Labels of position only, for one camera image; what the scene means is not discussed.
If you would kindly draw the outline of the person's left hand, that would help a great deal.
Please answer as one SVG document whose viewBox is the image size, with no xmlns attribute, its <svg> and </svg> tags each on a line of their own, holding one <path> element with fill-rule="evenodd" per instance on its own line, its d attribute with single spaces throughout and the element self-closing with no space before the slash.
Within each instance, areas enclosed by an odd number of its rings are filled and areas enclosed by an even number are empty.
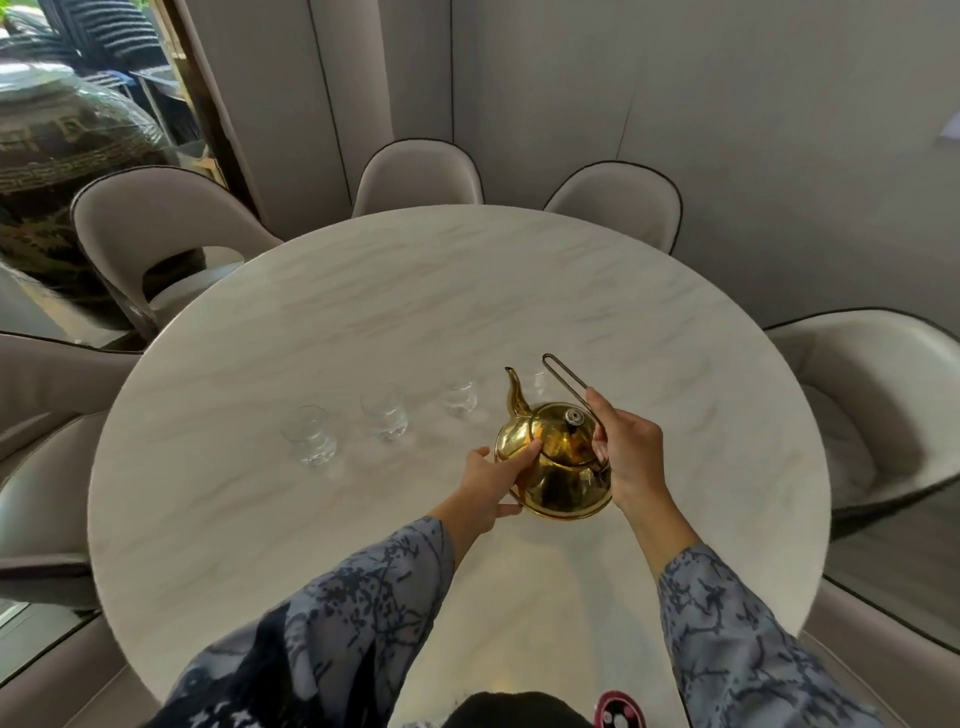
<svg viewBox="0 0 960 728">
<path fill-rule="evenodd" d="M 502 518 L 519 515 L 522 504 L 513 495 L 518 480 L 498 476 L 498 463 L 489 447 L 474 449 L 466 458 L 462 481 L 438 509 L 438 518 L 451 535 L 475 540 Z"/>
</svg>

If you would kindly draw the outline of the person's right hand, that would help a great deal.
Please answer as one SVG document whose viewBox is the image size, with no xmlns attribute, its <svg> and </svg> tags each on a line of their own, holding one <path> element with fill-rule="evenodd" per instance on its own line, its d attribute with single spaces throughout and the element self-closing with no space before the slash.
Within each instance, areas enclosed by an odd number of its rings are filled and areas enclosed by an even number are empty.
<svg viewBox="0 0 960 728">
<path fill-rule="evenodd" d="M 585 399 L 597 417 L 593 438 L 608 442 L 614 504 L 634 527 L 672 502 L 666 485 L 664 433 L 653 421 L 614 407 L 593 387 Z"/>
</svg>

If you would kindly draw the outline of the gold metal teapot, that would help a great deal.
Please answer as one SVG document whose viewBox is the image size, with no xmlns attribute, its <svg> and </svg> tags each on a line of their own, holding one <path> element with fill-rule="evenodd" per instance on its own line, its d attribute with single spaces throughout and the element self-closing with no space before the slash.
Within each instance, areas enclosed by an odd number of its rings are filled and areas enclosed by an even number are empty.
<svg viewBox="0 0 960 728">
<path fill-rule="evenodd" d="M 543 354 L 541 363 L 574 402 L 529 403 L 518 373 L 507 367 L 509 418 L 498 432 L 494 459 L 504 462 L 539 441 L 537 458 L 522 471 L 512 495 L 537 516 L 556 521 L 586 519 L 612 499 L 611 466 L 594 450 L 599 420 L 583 396 L 587 385 L 578 374 L 552 353 Z"/>
</svg>

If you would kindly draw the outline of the person's left forearm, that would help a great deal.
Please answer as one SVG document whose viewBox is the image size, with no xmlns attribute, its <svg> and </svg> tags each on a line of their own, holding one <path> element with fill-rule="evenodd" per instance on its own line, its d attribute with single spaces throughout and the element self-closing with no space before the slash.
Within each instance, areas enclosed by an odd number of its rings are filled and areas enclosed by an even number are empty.
<svg viewBox="0 0 960 728">
<path fill-rule="evenodd" d="M 143 728 L 386 728 L 455 572 L 424 516 L 198 653 Z"/>
</svg>

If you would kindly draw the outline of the person's right forearm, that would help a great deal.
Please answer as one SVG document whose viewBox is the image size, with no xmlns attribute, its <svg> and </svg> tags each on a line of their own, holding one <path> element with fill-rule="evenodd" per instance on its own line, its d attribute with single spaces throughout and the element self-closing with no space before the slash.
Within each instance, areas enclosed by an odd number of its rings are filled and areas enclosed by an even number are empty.
<svg viewBox="0 0 960 728">
<path fill-rule="evenodd" d="M 886 728 L 700 538 L 663 483 L 615 491 L 655 579 L 691 728 Z"/>
</svg>

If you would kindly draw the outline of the beige upholstered dining chair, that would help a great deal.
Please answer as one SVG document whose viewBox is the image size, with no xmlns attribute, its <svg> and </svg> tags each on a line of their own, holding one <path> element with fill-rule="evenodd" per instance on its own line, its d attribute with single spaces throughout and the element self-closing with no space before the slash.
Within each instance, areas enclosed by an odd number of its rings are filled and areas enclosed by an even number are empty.
<svg viewBox="0 0 960 728">
<path fill-rule="evenodd" d="M 822 579 L 800 641 L 886 728 L 960 728 L 960 652 Z"/>
<path fill-rule="evenodd" d="M 134 329 L 150 342 L 212 285 L 283 244 L 234 195 L 210 178 L 162 165 L 102 176 L 69 208 L 78 247 Z M 204 268 L 148 296 L 144 281 L 157 264 L 207 248 L 240 257 Z"/>
<path fill-rule="evenodd" d="M 889 308 L 828 311 L 764 332 L 813 411 L 834 523 L 960 482 L 960 337 Z"/>
<path fill-rule="evenodd" d="M 0 728 L 143 728 L 159 708 L 100 615 L 0 686 Z"/>
<path fill-rule="evenodd" d="M 359 179 L 351 218 L 411 208 L 484 205 L 473 159 L 436 139 L 396 140 L 376 152 Z"/>
<path fill-rule="evenodd" d="M 99 608 L 88 537 L 92 466 L 140 358 L 0 331 L 0 599 Z"/>
<path fill-rule="evenodd" d="M 683 220 L 678 186 L 636 163 L 599 161 L 570 175 L 543 207 L 643 242 L 670 256 Z"/>
</svg>

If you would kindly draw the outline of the pink round badge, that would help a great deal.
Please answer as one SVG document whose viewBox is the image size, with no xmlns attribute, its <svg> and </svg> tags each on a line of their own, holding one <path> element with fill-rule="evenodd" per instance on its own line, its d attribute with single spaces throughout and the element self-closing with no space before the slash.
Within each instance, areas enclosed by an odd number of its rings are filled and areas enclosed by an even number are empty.
<svg viewBox="0 0 960 728">
<path fill-rule="evenodd" d="M 594 707 L 593 728 L 647 728 L 644 713 L 634 698 L 621 690 L 603 692 Z"/>
</svg>

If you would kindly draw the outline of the large dark patterned jar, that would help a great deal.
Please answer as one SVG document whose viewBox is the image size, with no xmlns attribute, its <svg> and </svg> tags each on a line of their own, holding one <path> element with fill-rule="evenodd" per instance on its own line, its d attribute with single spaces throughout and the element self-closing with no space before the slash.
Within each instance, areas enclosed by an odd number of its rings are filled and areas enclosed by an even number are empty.
<svg viewBox="0 0 960 728">
<path fill-rule="evenodd" d="M 175 157 L 128 97 L 67 65 L 0 61 L 0 269 L 108 330 L 130 330 L 81 250 L 71 204 L 104 176 Z"/>
</svg>

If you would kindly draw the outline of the stack of dark chairs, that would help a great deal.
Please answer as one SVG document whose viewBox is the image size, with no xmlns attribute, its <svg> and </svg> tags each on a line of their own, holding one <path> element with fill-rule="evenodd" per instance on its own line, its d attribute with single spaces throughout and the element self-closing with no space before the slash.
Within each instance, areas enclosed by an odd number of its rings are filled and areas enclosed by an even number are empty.
<svg viewBox="0 0 960 728">
<path fill-rule="evenodd" d="M 150 0 L 37 0 L 52 32 L 87 71 L 124 82 L 175 145 L 202 138 Z"/>
</svg>

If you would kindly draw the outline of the gold metal frame strip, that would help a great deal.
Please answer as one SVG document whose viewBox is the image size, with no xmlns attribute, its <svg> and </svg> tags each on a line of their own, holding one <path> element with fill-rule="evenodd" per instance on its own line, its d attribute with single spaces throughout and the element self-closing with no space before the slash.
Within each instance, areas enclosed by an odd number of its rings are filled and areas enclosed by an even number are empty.
<svg viewBox="0 0 960 728">
<path fill-rule="evenodd" d="M 188 22 L 186 0 L 147 0 L 159 26 L 165 52 L 206 145 L 213 178 L 260 219 L 257 201 L 234 150 L 210 84 L 210 68 L 196 30 Z"/>
</svg>

